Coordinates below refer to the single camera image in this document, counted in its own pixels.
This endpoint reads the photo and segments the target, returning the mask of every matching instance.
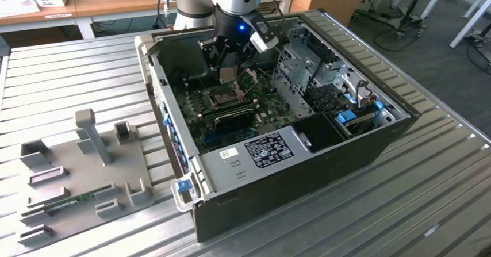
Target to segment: power supply label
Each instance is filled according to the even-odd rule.
[[[266,168],[294,156],[294,153],[278,132],[246,143],[245,145],[255,161],[255,165],[259,168]]]

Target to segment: floor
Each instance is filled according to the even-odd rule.
[[[421,14],[430,0],[421,0],[417,14]],[[361,18],[351,22],[350,29],[371,44],[375,49],[399,66],[401,69],[443,100],[443,102],[491,136],[491,75],[483,72],[467,58],[467,42],[457,49],[449,45],[466,25],[462,17],[470,5],[457,0],[441,0],[427,19],[429,28],[422,37],[401,52],[390,52],[378,47],[374,37],[389,26]],[[482,18],[478,27],[486,26],[490,19]],[[381,37],[386,48],[395,49],[415,39],[410,34],[402,41],[393,34]],[[486,62],[471,49],[473,59],[485,67]]]

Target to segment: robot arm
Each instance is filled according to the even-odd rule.
[[[209,67],[219,71],[223,62],[235,58],[233,68],[238,71],[242,63],[257,52],[275,47],[279,40],[263,15],[255,9],[262,0],[217,0],[215,34],[199,42]]]
[[[214,12],[214,37],[199,42],[203,56],[213,71],[221,73],[223,67],[233,67],[238,71],[242,63],[251,59],[257,52],[263,53],[273,49],[279,39],[263,15],[257,11],[262,0],[214,2],[179,0],[177,29],[206,26]]]

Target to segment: green circuit board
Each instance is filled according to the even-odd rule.
[[[243,74],[237,84],[227,83],[177,95],[202,154],[269,133],[295,120],[289,105],[271,90],[269,74],[259,73],[257,78],[258,83],[250,74]],[[239,99],[231,92],[234,88],[239,88],[245,93],[249,91],[243,98]],[[241,112],[254,116],[253,123],[241,130],[218,135],[214,131],[217,118]]]

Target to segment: metal work surface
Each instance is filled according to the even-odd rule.
[[[95,110],[99,131],[118,120],[138,125],[158,200],[34,256],[457,257],[474,256],[491,243],[489,140],[338,22],[318,11],[307,15],[423,112],[374,164],[198,244],[191,216],[177,210],[169,191],[174,176],[134,35],[19,48],[0,74],[0,255],[14,254],[18,240],[18,184],[24,179],[12,149],[34,138],[46,137],[50,145],[76,139],[62,126],[82,108]]]

